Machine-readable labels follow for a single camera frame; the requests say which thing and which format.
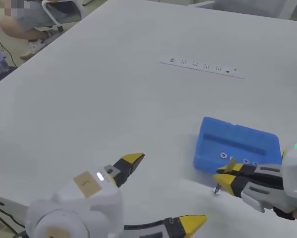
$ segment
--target blue box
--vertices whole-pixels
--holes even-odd
[[[281,164],[278,137],[274,134],[236,125],[214,118],[204,118],[194,156],[197,170],[215,174],[230,157],[238,163]]]

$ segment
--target power outlet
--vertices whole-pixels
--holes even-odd
[[[191,68],[200,71],[222,74],[225,76],[235,77],[235,78],[244,78],[240,74],[239,70],[236,68],[226,67],[226,66],[219,66],[219,65],[211,65],[209,63],[201,63],[200,61],[196,60],[188,60],[179,57],[169,57],[165,60],[162,60],[161,63],[184,67],[184,68]]]

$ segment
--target shorts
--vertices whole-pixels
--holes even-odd
[[[49,11],[56,20],[66,17],[65,13],[51,6],[49,6]],[[10,15],[24,30],[55,25],[39,1],[11,0]]]

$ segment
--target shoe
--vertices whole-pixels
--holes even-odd
[[[34,42],[29,42],[28,49],[19,57],[21,60],[29,60],[59,36],[59,32],[55,30],[48,30],[46,32],[49,36],[46,40],[39,39]]]

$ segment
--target person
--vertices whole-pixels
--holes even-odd
[[[2,31],[10,37],[29,42],[28,49],[20,56],[22,60],[30,59],[60,34],[55,30],[39,31],[36,29],[54,25],[44,11],[41,2],[42,0],[0,0],[0,8],[4,8],[4,17],[0,21]],[[72,10],[70,3],[50,4],[49,11],[55,19],[62,19]]]

